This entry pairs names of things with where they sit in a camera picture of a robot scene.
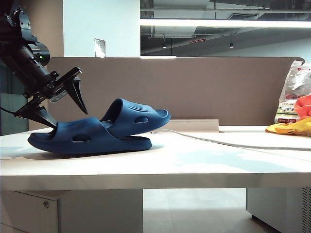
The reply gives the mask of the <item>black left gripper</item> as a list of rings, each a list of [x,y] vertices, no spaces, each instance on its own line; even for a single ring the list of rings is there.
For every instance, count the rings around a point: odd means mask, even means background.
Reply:
[[[32,80],[27,83],[25,96],[33,99],[14,113],[15,117],[28,118],[51,128],[57,128],[56,120],[40,104],[49,99],[51,102],[58,102],[64,96],[69,95],[77,106],[88,114],[82,98],[80,84],[81,73],[79,67],[74,67],[62,77],[56,71],[49,73],[42,65],[31,65]]]

